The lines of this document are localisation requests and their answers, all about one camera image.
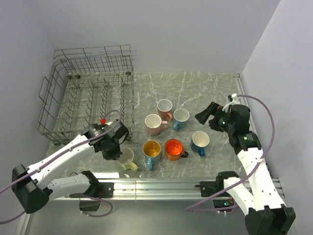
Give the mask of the pale yellow mug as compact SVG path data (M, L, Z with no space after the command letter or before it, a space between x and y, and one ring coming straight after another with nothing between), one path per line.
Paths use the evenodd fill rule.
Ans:
M120 164L123 170L137 171L138 166L134 163L134 152L128 148L121 148L121 155L117 162Z

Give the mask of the light blue yellow-inside mug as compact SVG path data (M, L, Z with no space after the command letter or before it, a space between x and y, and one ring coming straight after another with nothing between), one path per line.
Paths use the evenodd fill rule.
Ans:
M157 141L147 141L143 145L143 154L146 169L151 171L153 166L159 163L161 156L161 146Z

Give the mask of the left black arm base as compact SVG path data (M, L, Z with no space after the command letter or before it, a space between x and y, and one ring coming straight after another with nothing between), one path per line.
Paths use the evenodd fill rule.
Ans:
M95 195L98 198L112 198L113 192L114 192L113 182L100 182Z

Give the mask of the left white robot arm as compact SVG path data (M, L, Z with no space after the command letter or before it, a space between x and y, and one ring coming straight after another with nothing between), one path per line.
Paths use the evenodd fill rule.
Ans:
M39 211L49 201L71 194L99 197L101 185L90 171L67 178L58 176L68 167L94 153L102 152L105 160L121 155L120 139L129 135L128 128L118 120L107 124L91 124L66 146L28 167L22 164L12 170L12 191L25 213Z

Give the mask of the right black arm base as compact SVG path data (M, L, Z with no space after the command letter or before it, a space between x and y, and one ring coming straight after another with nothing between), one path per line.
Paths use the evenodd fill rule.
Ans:
M209 197L221 190L215 181L200 181L199 188L201 197Z

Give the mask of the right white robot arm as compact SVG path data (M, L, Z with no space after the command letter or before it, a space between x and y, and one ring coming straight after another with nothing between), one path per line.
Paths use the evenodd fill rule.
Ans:
M195 115L201 124L228 134L229 143L242 163L250 189L244 186L235 172L220 172L216 178L214 197L229 194L245 215L246 230L250 235L285 235L296 215L287 207L274 186L267 169L258 136L250 131L250 109L241 104L224 107L211 102Z

